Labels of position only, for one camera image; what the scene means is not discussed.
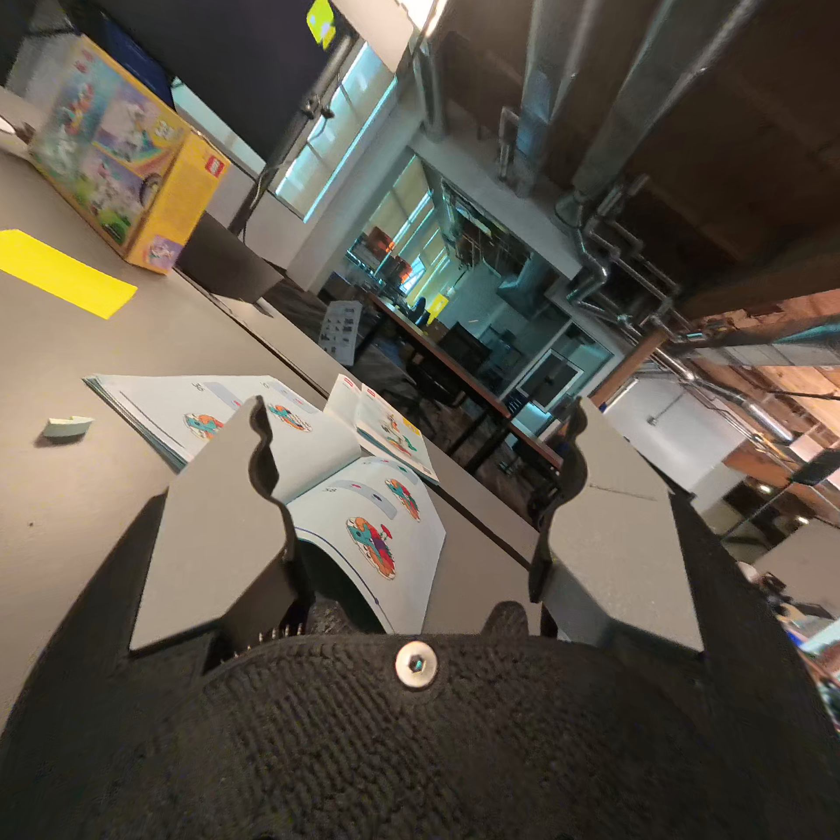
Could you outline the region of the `open instruction booklet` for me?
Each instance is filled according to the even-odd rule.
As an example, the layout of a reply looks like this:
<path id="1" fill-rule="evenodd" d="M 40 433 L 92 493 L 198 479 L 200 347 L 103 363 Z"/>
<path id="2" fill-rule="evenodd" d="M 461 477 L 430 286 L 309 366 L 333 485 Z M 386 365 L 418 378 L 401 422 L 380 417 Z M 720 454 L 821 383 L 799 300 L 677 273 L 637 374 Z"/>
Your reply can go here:
<path id="1" fill-rule="evenodd" d="M 446 535 L 424 478 L 371 452 L 273 377 L 95 374 L 84 382 L 176 470 L 261 396 L 279 475 L 272 495 L 297 536 L 350 575 L 386 632 L 422 629 Z"/>

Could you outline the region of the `white printed sheet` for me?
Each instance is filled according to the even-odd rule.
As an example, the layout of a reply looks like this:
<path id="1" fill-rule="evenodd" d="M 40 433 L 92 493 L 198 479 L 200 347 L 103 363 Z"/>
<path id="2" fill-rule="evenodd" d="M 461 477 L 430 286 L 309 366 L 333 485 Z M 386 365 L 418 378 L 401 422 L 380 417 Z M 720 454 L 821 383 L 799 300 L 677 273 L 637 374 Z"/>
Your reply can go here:
<path id="1" fill-rule="evenodd" d="M 354 365 L 363 304 L 357 300 L 332 301 L 318 333 L 318 346 L 346 369 Z"/>

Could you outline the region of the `metal duct pipes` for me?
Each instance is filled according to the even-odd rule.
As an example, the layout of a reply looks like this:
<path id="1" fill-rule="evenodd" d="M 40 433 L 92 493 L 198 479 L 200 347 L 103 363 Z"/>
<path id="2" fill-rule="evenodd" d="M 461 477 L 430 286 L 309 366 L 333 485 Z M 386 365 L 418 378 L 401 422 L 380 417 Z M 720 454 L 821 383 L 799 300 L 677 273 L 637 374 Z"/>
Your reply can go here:
<path id="1" fill-rule="evenodd" d="M 534 2 L 528 32 L 520 109 L 504 107 L 498 130 L 497 179 L 528 196 L 545 161 L 550 129 L 580 74 L 585 49 L 603 2 Z M 656 320 L 667 323 L 678 288 L 660 290 L 624 259 L 623 247 L 601 236 L 621 205 L 647 177 L 623 181 L 643 142 L 720 59 L 761 7 L 756 1 L 661 2 L 600 129 L 587 148 L 571 188 L 554 207 L 584 270 L 567 300 L 592 313 L 590 299 L 619 266 L 660 300 Z"/>

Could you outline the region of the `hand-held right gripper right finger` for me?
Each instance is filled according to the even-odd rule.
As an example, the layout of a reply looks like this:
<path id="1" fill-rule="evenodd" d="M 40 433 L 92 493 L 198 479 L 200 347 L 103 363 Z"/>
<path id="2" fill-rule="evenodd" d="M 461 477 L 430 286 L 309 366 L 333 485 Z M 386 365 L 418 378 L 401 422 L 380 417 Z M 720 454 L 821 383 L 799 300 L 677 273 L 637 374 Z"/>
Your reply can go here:
<path id="1" fill-rule="evenodd" d="M 607 648 L 630 637 L 702 653 L 668 484 L 586 397 L 564 442 L 529 573 L 531 602 L 565 641 Z"/>

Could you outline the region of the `yellow-green sticker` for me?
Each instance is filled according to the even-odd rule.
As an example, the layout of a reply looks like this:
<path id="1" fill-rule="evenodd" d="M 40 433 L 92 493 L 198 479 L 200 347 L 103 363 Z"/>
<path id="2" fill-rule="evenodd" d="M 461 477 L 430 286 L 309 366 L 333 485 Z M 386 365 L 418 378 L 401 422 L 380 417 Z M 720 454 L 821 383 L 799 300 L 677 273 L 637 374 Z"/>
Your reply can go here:
<path id="1" fill-rule="evenodd" d="M 337 34 L 335 13 L 329 1 L 313 1 L 307 11 L 307 23 L 316 43 L 327 51 Z"/>

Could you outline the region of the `bright light panel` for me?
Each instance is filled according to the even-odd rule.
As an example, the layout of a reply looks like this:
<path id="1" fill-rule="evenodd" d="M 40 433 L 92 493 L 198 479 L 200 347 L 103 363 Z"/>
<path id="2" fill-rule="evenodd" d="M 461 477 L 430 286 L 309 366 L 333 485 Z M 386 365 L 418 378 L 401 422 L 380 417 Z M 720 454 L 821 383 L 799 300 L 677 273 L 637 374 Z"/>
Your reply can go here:
<path id="1" fill-rule="evenodd" d="M 397 74 L 442 21 L 449 1 L 331 1 L 388 70 Z"/>

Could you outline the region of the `long wooden table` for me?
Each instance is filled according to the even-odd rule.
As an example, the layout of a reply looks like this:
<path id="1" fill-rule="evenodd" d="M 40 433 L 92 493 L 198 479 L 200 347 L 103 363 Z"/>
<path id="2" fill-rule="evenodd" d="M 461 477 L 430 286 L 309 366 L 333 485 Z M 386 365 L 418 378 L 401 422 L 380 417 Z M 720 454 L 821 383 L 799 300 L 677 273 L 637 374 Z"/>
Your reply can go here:
<path id="1" fill-rule="evenodd" d="M 544 462 L 549 468 L 560 471 L 562 466 L 561 458 L 541 440 L 532 437 L 515 427 L 513 423 L 515 413 L 510 412 L 506 408 L 505 404 L 487 390 L 483 384 L 480 384 L 461 365 L 447 355 L 446 352 L 442 351 L 436 344 L 432 343 L 418 327 L 409 322 L 398 310 L 394 309 L 391 304 L 380 299 L 372 292 L 365 292 L 364 301 L 370 304 L 376 311 L 377 320 L 358 347 L 358 353 L 356 356 L 357 361 L 361 359 L 364 352 L 372 345 L 377 333 L 387 322 L 389 322 L 404 336 L 406 341 L 413 346 L 415 351 L 419 352 L 424 358 L 430 357 L 438 364 L 443 365 L 447 373 L 456 378 L 460 385 L 460 390 L 474 402 L 483 405 L 483 414 L 481 414 L 479 419 L 473 422 L 472 425 L 469 426 L 459 438 L 457 438 L 456 442 L 453 443 L 447 450 L 447 455 L 453 456 L 458 448 L 482 425 L 486 417 L 493 416 L 496 418 L 496 430 L 474 453 L 467 465 L 465 465 L 464 470 L 466 472 L 473 476 L 480 466 L 484 464 L 505 441 L 508 435 L 511 434 L 517 437 L 521 443 L 524 443 L 526 447 L 535 454 L 537 459 Z"/>

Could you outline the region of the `small instruction leaflet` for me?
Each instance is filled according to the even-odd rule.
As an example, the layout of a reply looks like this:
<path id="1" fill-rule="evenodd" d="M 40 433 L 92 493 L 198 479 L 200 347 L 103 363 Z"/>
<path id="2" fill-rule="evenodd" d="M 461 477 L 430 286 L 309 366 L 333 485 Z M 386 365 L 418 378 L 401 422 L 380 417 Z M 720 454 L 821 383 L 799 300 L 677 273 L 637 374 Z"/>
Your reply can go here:
<path id="1" fill-rule="evenodd" d="M 439 484 L 423 434 L 369 386 L 358 386 L 348 375 L 339 375 L 325 413 L 356 433 L 371 452 L 395 459 L 433 485 Z"/>

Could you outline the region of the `black office chair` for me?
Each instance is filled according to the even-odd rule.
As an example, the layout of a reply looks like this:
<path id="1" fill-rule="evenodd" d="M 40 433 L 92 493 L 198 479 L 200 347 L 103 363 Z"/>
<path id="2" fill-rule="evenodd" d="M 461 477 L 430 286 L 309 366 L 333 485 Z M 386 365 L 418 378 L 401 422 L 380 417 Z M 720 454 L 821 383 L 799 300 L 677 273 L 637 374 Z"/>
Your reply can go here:
<path id="1" fill-rule="evenodd" d="M 468 398 L 464 383 L 443 362 L 431 356 L 415 353 L 406 364 L 406 374 L 414 383 L 417 397 L 413 410 L 428 426 L 432 417 L 424 410 L 424 401 L 446 408 L 458 408 Z"/>

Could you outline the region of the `dark grey box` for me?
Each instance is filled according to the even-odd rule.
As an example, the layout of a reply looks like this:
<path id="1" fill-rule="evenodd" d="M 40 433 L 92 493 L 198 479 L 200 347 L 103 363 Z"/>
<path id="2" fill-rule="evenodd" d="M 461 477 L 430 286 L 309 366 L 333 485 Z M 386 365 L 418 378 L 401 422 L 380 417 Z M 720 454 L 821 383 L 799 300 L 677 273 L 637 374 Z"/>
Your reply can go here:
<path id="1" fill-rule="evenodd" d="M 279 270 L 204 212 L 175 269 L 205 291 L 254 304 L 281 280 Z"/>

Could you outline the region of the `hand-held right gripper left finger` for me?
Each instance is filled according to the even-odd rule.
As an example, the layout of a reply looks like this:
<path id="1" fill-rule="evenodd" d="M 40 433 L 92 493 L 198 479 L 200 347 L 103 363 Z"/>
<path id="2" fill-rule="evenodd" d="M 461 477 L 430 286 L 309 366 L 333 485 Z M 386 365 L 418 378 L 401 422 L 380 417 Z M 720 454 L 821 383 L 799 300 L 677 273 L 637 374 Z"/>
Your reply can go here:
<path id="1" fill-rule="evenodd" d="M 307 609 L 309 577 L 279 475 L 263 398 L 249 398 L 165 495 L 129 649 L 207 632 L 233 652 L 281 634 Z"/>

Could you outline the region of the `dark blue partition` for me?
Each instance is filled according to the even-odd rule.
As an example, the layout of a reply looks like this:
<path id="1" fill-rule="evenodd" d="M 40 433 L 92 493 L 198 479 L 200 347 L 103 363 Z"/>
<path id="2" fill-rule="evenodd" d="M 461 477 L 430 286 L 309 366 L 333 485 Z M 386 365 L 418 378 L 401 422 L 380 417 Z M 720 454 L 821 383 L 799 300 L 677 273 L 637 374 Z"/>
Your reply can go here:
<path id="1" fill-rule="evenodd" d="M 337 5 L 324 46 L 304 1 L 93 3 L 193 91 L 263 160 L 277 147 L 341 37 L 356 36 Z"/>

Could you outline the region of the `yellow paper sheet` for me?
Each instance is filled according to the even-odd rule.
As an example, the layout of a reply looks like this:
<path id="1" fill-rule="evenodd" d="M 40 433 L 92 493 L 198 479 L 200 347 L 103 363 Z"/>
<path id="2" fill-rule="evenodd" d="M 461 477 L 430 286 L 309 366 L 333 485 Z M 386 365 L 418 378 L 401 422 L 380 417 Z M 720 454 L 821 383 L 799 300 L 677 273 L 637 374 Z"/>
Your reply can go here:
<path id="1" fill-rule="evenodd" d="M 85 312 L 108 320 L 137 288 L 69 257 L 27 233 L 1 232 L 1 270 Z"/>

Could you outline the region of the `colourful lego box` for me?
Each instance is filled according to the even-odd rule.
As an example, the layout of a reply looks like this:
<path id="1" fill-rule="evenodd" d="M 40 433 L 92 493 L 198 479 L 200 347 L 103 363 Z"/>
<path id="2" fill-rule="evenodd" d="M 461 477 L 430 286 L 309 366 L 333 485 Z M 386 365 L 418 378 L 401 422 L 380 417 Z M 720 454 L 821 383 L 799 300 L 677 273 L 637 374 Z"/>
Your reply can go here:
<path id="1" fill-rule="evenodd" d="M 127 263 L 170 272 L 230 160 L 79 36 L 29 146 L 36 169 Z"/>

